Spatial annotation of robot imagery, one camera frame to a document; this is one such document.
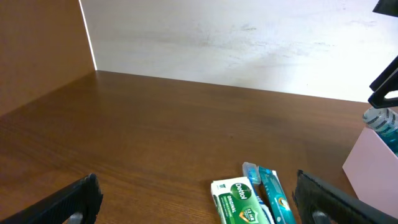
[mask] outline wood grain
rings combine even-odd
[[[2,0],[0,115],[94,71],[78,0]]]
[[[0,218],[90,172],[98,223],[219,223],[212,180],[303,169],[354,195],[341,166],[366,103],[96,72],[0,119]]]

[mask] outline wooden table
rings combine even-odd
[[[220,223],[210,184],[248,161],[278,172],[299,222],[297,169],[354,195],[341,166],[368,107],[96,72],[0,118],[0,219],[94,172],[97,223]]]

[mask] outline white edge strip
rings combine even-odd
[[[88,28],[87,28],[86,16],[85,16],[85,12],[83,10],[83,6],[81,5],[81,0],[79,0],[79,4],[80,4],[81,14],[83,16],[83,21],[84,21],[85,27],[86,27],[87,39],[88,39],[88,44],[90,45],[91,56],[93,57],[94,69],[97,71],[97,64],[95,63],[93,46],[91,44],[90,34],[89,34]]]

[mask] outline plastic bottle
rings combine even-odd
[[[368,109],[363,121],[398,155],[398,114],[390,108]]]

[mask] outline white wall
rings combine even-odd
[[[98,70],[366,101],[398,55],[377,0],[81,0]]]

